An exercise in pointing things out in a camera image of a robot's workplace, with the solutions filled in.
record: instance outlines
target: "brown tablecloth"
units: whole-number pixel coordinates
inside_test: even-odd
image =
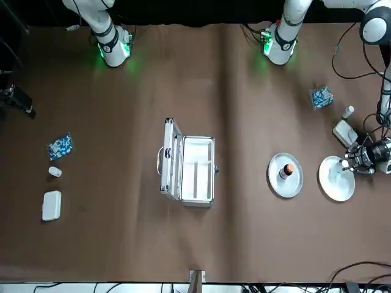
[[[87,28],[33,29],[15,81],[37,117],[10,110],[0,128],[0,278],[186,281],[189,269],[202,269],[213,282],[325,282],[352,262],[391,261],[389,177],[357,176],[346,203],[328,200],[316,178],[325,157],[344,153],[331,132],[344,108],[355,107],[350,122],[360,128],[379,96],[380,78],[346,81],[332,71],[347,27],[303,25],[284,67],[266,60],[239,25],[138,27],[132,57],[116,69],[89,44]],[[341,44],[337,69],[367,72],[361,50],[356,28]],[[383,71],[378,48],[368,55]],[[309,89],[321,85],[337,101],[313,111]],[[159,193],[155,160],[166,117],[184,134],[216,138],[221,172],[210,209]],[[54,163],[63,175],[53,179],[46,146],[67,132],[74,150]],[[266,181],[281,151],[304,172],[291,200]],[[43,194],[55,189],[61,217],[42,223]],[[360,267],[337,281],[381,272]]]

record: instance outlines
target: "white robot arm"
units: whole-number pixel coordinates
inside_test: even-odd
[[[280,23],[272,24],[270,46],[266,55],[271,62],[283,65],[293,53],[294,45],[312,0],[286,0]],[[391,40],[391,0],[323,0],[327,8],[355,8],[365,13],[360,36],[368,45]]]
[[[132,35],[115,26],[106,11],[115,0],[62,0],[67,9],[80,15],[98,40],[104,61],[110,67],[121,65],[130,56]]]

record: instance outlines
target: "bottle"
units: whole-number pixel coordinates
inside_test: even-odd
[[[353,106],[346,107],[344,113],[342,114],[343,119],[347,119],[354,112]]]
[[[287,179],[289,176],[292,175],[294,170],[294,165],[293,164],[287,164],[283,166],[283,168],[280,170],[280,177],[282,179]]]
[[[62,171],[56,167],[50,167],[49,173],[53,175],[54,177],[60,177],[62,174]]]

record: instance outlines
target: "open aluminum case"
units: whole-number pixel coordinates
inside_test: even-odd
[[[186,206],[210,207],[214,199],[214,137],[184,136],[174,118],[164,124],[158,152],[160,192]]]

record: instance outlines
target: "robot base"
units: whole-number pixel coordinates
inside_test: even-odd
[[[288,62],[289,57],[293,54],[294,45],[287,51],[283,51],[281,49],[281,46],[276,41],[276,34],[275,30],[277,29],[277,24],[273,23],[269,28],[266,30],[270,32],[271,39],[270,41],[265,44],[265,48],[263,50],[263,54],[270,59],[270,61],[276,65],[283,65]]]
[[[120,66],[131,54],[133,36],[120,26],[117,26],[116,29],[118,30],[120,37],[111,52],[106,52],[104,48],[101,49],[98,45],[101,57],[109,67]]]

